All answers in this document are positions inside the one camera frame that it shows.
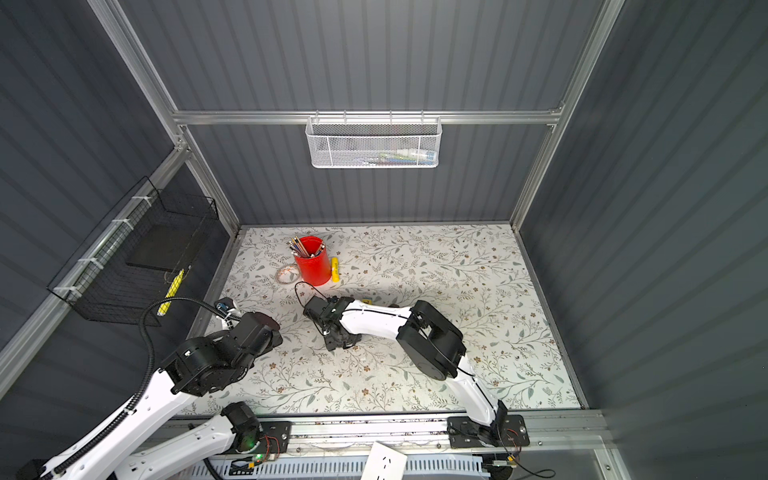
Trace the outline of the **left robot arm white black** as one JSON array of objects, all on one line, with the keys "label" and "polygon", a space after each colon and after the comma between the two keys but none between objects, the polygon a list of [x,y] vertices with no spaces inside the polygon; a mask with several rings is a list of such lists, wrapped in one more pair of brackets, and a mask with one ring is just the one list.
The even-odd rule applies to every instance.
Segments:
[{"label": "left robot arm white black", "polygon": [[17,478],[166,478],[228,450],[258,454],[268,438],[243,402],[228,405],[154,451],[137,449],[177,412],[238,382],[257,358],[281,343],[279,324],[253,312],[244,314],[231,330],[185,341],[101,424],[60,454],[28,461],[17,471]]}]

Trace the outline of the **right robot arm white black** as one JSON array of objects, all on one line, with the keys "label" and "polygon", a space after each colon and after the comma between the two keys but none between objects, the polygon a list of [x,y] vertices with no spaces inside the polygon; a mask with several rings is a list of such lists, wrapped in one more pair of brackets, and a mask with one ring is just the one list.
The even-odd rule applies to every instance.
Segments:
[{"label": "right robot arm white black", "polygon": [[501,443],[506,405],[475,373],[462,332],[430,303],[382,307],[351,297],[314,296],[303,313],[329,351],[351,348],[364,335],[397,342],[423,374],[447,384],[467,413],[472,436],[486,445]]}]

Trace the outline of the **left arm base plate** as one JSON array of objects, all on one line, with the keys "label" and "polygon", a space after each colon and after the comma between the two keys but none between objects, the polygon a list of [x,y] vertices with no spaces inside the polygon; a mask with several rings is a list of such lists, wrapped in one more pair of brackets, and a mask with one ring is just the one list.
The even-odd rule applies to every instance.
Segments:
[{"label": "left arm base plate", "polygon": [[238,426],[232,444],[222,451],[224,455],[267,455],[286,453],[293,424],[288,421],[267,421],[256,426]]}]

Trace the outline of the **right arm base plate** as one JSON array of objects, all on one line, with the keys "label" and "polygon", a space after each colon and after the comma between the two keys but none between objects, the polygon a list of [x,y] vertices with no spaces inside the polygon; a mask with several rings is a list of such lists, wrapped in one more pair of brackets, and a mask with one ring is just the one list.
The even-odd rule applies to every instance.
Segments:
[{"label": "right arm base plate", "polygon": [[490,427],[473,422],[468,416],[453,416],[447,419],[447,433],[453,449],[515,449],[530,445],[528,429],[521,415],[506,415],[500,426]]}]

